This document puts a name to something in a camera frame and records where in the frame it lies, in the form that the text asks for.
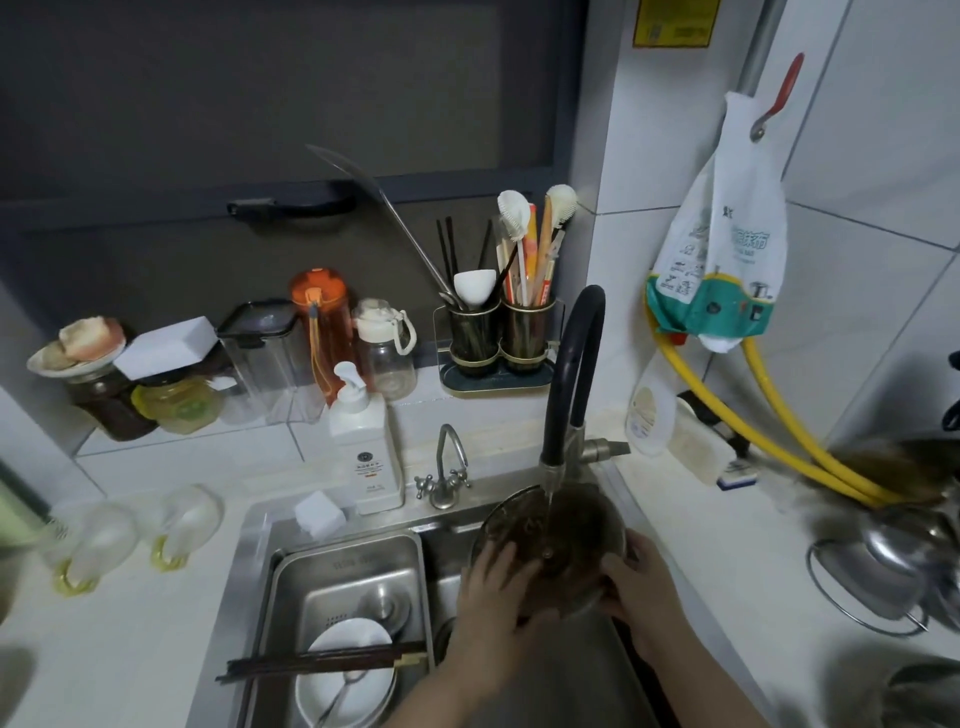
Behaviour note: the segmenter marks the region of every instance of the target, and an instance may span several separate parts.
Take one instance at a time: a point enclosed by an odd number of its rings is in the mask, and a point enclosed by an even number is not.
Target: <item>sink basin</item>
[[[602,463],[591,468],[624,522],[653,535],[615,466]],[[497,503],[539,482],[537,468],[479,478],[461,492],[456,506],[443,512],[412,498],[403,508],[372,516],[348,511],[347,524],[324,544],[313,542],[294,520],[293,507],[303,495],[252,507],[234,554],[187,728],[309,728],[294,702],[293,679],[222,686],[214,678],[224,671],[227,660],[306,649],[327,626],[355,616],[364,594],[382,584],[410,597],[411,616],[398,638],[427,640],[432,650],[428,665],[399,670],[388,716],[444,658],[456,617],[461,569],[483,520]],[[719,625],[683,575],[673,571],[700,638],[770,716],[762,693]],[[520,673],[471,725],[573,728],[597,725],[600,716],[612,728],[676,725],[656,676],[636,656],[625,628],[591,612],[545,627]]]
[[[421,564],[420,540],[412,533],[310,548],[280,558],[272,574],[259,653],[289,655],[308,650],[328,627],[357,616],[364,598],[378,587],[405,597],[410,605],[396,639],[427,640],[430,649]],[[400,670],[395,700],[412,690],[427,670],[424,664]],[[247,724],[251,728],[306,725],[297,710],[294,687],[292,677],[254,683]]]
[[[441,516],[420,532],[437,664],[456,617],[461,568],[494,506]],[[598,612],[545,627],[522,671],[470,725],[590,726],[599,716],[608,728],[658,725],[628,650]]]

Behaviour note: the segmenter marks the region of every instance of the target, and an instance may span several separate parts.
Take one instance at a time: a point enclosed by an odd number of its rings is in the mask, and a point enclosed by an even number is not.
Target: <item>yellow sticker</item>
[[[706,48],[720,0],[640,0],[635,48]]]

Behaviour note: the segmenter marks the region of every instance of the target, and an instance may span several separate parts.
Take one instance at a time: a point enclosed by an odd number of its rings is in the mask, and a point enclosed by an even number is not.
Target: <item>hand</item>
[[[636,653],[650,662],[664,640],[685,634],[690,627],[670,569],[657,547],[629,528],[627,543],[634,555],[628,555],[626,561],[612,553],[600,561],[600,570],[614,585],[614,594],[600,607],[630,625]]]
[[[532,561],[508,579],[516,556],[509,543],[493,558],[487,542],[472,569],[464,569],[457,598],[457,621],[438,670],[472,712],[497,694],[520,666],[538,628],[559,618],[556,610],[535,615],[517,629],[520,603],[542,566]]]

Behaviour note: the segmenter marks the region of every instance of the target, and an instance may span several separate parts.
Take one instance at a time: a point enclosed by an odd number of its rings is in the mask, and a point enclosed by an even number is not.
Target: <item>utensil holder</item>
[[[507,368],[517,374],[529,374],[546,359],[550,317],[556,299],[542,306],[504,303],[506,321],[500,351]]]
[[[483,311],[446,309],[450,320],[450,358],[467,376],[484,376],[499,356],[500,302]]]

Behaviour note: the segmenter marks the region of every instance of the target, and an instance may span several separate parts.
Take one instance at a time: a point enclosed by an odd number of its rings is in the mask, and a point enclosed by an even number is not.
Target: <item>red hook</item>
[[[751,127],[750,138],[752,141],[760,141],[760,139],[763,138],[763,135],[766,133],[766,123],[780,113],[783,107],[786,106],[786,102],[790,99],[790,94],[793,92],[793,85],[797,82],[797,77],[800,76],[800,69],[803,65],[804,54],[798,53],[797,58],[790,63],[786,76],[783,77],[783,83],[780,85],[780,93],[777,94],[777,100],[774,102],[774,105],[758,118]]]

